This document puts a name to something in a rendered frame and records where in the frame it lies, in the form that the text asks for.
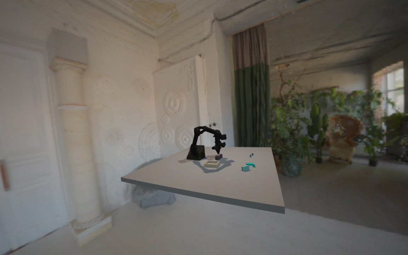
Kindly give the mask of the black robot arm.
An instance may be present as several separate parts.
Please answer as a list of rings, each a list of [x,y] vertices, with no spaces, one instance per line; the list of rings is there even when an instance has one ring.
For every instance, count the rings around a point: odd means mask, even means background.
[[[200,131],[200,129],[202,129],[202,131]],[[221,132],[219,130],[214,130],[214,129],[210,129],[207,126],[198,126],[196,128],[194,128],[194,140],[193,143],[191,144],[191,155],[193,156],[198,156],[199,151],[197,151],[197,140],[198,140],[198,136],[200,134],[202,134],[203,132],[209,132],[214,134],[213,137],[215,137],[215,141],[220,141],[221,140],[226,140],[226,135],[221,135]],[[221,143],[219,142],[219,147],[225,147],[225,142]]]

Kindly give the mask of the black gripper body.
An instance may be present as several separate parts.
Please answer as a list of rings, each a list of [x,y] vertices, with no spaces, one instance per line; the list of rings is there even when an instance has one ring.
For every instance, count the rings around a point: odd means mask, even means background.
[[[212,149],[219,149],[220,147],[219,147],[219,142],[221,142],[221,141],[215,141],[214,143],[215,143],[215,145],[212,147]]]

